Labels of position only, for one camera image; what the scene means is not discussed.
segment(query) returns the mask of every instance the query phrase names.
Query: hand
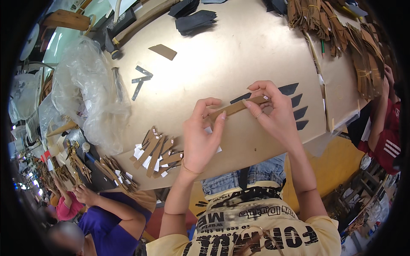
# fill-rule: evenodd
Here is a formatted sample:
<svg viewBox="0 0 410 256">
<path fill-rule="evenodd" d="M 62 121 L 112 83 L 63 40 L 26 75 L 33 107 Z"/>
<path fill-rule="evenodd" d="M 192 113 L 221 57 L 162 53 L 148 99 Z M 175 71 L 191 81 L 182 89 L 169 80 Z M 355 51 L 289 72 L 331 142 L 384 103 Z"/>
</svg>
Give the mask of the hand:
<svg viewBox="0 0 410 256">
<path fill-rule="evenodd" d="M 74 186 L 72 190 L 80 203 L 86 204 L 88 206 L 97 205 L 100 196 L 83 184 Z"/>
<path fill-rule="evenodd" d="M 251 101 L 244 102 L 251 114 L 257 117 L 262 127 L 278 140 L 287 151 L 300 149 L 302 143 L 293 117 L 290 98 L 283 95 L 272 81 L 256 81 L 248 89 L 253 91 L 251 98 L 265 95 L 272 100 L 272 102 L 266 102 L 260 106 Z M 262 112 L 262 109 L 267 106 L 273 108 L 269 115 Z"/>
<path fill-rule="evenodd" d="M 393 72 L 392 68 L 389 67 L 388 65 L 385 64 L 385 77 L 387 77 L 387 80 L 389 81 L 389 85 L 393 87 L 394 85 L 394 77 L 393 77 Z"/>
<path fill-rule="evenodd" d="M 210 126 L 209 123 L 204 122 L 204 118 L 216 111 L 207 108 L 207 106 L 220 104 L 221 100 L 212 97 L 198 100 L 191 117 L 183 124 L 185 137 L 184 165 L 192 172 L 201 173 L 221 143 L 226 111 L 216 118 L 214 130 L 211 134 L 204 130 Z"/>
<path fill-rule="evenodd" d="M 389 86 L 389 81 L 388 81 L 387 76 L 385 76 L 385 78 L 383 79 L 382 87 L 383 87 L 382 95 L 389 97 L 390 86 Z"/>
</svg>

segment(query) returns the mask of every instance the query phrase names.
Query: purple shirt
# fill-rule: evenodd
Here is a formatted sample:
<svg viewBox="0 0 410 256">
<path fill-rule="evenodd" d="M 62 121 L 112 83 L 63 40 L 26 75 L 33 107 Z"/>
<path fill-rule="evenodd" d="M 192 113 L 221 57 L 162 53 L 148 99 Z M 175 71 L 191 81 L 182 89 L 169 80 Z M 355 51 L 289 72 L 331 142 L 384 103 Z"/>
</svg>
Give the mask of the purple shirt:
<svg viewBox="0 0 410 256">
<path fill-rule="evenodd" d="M 100 193 L 101 196 L 129 205 L 145 216 L 146 223 L 151 217 L 151 212 L 140 206 L 134 199 L 119 193 Z M 78 226 L 84 235 L 91 234 L 96 246 L 98 256 L 132 256 L 139 240 L 133 238 L 118 224 L 121 219 L 115 214 L 98 206 L 88 209 L 82 216 Z"/>
</svg>

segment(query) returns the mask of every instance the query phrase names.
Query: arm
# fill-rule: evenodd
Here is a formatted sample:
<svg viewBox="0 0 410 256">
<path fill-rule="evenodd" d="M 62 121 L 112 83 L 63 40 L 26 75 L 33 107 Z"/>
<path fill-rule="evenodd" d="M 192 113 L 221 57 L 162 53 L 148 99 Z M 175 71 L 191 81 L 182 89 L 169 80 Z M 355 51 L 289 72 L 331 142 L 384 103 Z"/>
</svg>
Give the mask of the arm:
<svg viewBox="0 0 410 256">
<path fill-rule="evenodd" d="M 290 98 L 283 95 L 272 81 L 257 81 L 248 89 L 254 91 L 251 97 L 266 95 L 272 99 L 272 102 L 260 106 L 251 101 L 244 101 L 244 104 L 251 114 L 257 117 L 262 127 L 288 151 L 301 219 L 307 220 L 317 215 L 327 216 L 316 189 L 316 177 L 299 138 Z M 273 107 L 269 115 L 262 112 L 267 106 Z"/>
<path fill-rule="evenodd" d="M 58 191 L 60 192 L 61 196 L 64 197 L 64 204 L 70 208 L 71 204 L 73 203 L 71 197 L 67 194 L 67 191 L 65 188 L 61 186 L 61 184 L 58 182 L 57 177 L 54 176 L 54 183 L 58 188 Z"/>
<path fill-rule="evenodd" d="M 106 211 L 115 214 L 118 218 L 122 219 L 118 224 L 135 239 L 141 237 L 142 232 L 146 224 L 145 217 L 142 213 L 136 211 L 132 207 L 120 203 L 118 201 L 102 197 L 84 185 L 75 186 L 73 192 L 80 203 L 84 203 L 89 206 L 98 206 Z"/>
<path fill-rule="evenodd" d="M 392 101 L 393 104 L 399 101 L 399 98 L 395 94 L 394 91 L 394 77 L 393 77 L 393 72 L 392 68 L 389 67 L 388 65 L 385 65 L 385 77 L 387 77 L 387 80 L 389 82 L 389 99 Z"/>
<path fill-rule="evenodd" d="M 380 134 L 384 130 L 386 112 L 387 112 L 387 101 L 389 99 L 389 84 L 387 78 L 383 80 L 383 93 L 380 96 L 376 111 L 374 112 L 373 122 L 371 123 L 370 135 L 367 141 L 369 148 L 374 152 L 376 149 L 377 142 L 379 141 Z"/>
<path fill-rule="evenodd" d="M 159 237 L 182 234 L 187 235 L 185 215 L 189 206 L 192 185 L 195 178 L 203 172 L 205 166 L 216 153 L 221 143 L 222 131 L 225 124 L 226 112 L 221 113 L 215 120 L 213 133 L 204 131 L 203 119 L 215 109 L 207 106 L 219 105 L 220 100 L 207 98 L 196 103 L 192 116 L 184 122 L 184 159 L 180 173 L 175 180 L 165 201 Z"/>
</svg>

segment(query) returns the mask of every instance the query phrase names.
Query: person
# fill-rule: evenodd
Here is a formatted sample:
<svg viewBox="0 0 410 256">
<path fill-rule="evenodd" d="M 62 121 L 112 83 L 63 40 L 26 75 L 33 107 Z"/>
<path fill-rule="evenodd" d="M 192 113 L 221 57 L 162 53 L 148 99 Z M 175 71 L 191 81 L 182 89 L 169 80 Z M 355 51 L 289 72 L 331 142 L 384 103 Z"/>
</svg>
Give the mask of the person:
<svg viewBox="0 0 410 256">
<path fill-rule="evenodd" d="M 54 183 L 61 195 L 58 205 L 54 207 L 49 204 L 47 207 L 42 207 L 41 209 L 46 216 L 47 222 L 50 224 L 55 224 L 57 221 L 62 220 L 72 220 L 80 210 L 85 207 L 77 200 L 73 192 L 66 191 L 66 189 L 61 186 L 56 177 L 54 177 Z"/>
<path fill-rule="evenodd" d="M 132 256 L 155 210 L 154 191 L 137 191 L 133 198 L 121 192 L 98 195 L 81 184 L 73 187 L 73 192 L 77 200 L 87 206 L 78 223 L 84 245 L 74 249 L 58 230 L 51 234 L 52 239 L 76 255 Z"/>
<path fill-rule="evenodd" d="M 185 216 L 193 182 L 216 153 L 226 118 L 226 112 L 221 113 L 213 133 L 204 132 L 204 118 L 215 111 L 207 106 L 221 101 L 202 99 L 183 124 L 185 156 L 165 203 L 159 239 L 146 246 L 148 255 L 340 255 L 338 221 L 328 217 L 316 188 L 290 98 L 272 81 L 257 81 L 248 89 L 252 97 L 263 94 L 271 98 L 260 106 L 251 101 L 244 104 L 287 150 L 300 219 L 280 196 L 285 178 L 280 156 L 251 166 L 245 190 L 238 188 L 238 171 L 202 181 L 209 203 L 189 241 Z M 262 112 L 267 106 L 273 107 L 269 115 Z"/>
<path fill-rule="evenodd" d="M 367 104 L 360 111 L 359 119 L 347 127 L 357 149 L 374 157 L 391 175 L 399 172 L 393 161 L 401 153 L 400 106 L 401 101 L 394 90 L 392 69 L 385 65 L 382 95 Z"/>
</svg>

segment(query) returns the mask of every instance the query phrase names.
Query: factory floor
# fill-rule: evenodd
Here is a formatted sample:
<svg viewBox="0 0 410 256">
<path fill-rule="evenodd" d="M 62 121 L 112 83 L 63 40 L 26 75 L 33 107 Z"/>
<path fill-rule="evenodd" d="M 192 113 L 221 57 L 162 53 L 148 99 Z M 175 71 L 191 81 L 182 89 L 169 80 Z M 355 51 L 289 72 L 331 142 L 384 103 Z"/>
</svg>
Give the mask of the factory floor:
<svg viewBox="0 0 410 256">
<path fill-rule="evenodd" d="M 310 164 L 316 175 L 317 189 L 322 197 L 326 196 L 348 180 L 356 171 L 359 170 L 360 160 L 364 153 L 355 148 L 349 139 L 335 137 L 329 142 L 323 154 L 315 157 L 306 151 Z M 299 212 L 299 204 L 296 199 L 295 189 L 293 188 L 290 162 L 288 156 L 285 159 L 286 185 L 283 188 L 283 200 L 295 211 Z M 206 201 L 199 181 L 194 183 L 189 202 L 187 214 L 187 229 L 195 224 L 195 215 L 204 211 L 204 208 L 195 206 L 198 201 Z M 152 241 L 158 238 L 161 226 L 163 208 L 155 210 L 151 220 L 147 224 L 147 229 L 143 237 Z"/>
</svg>

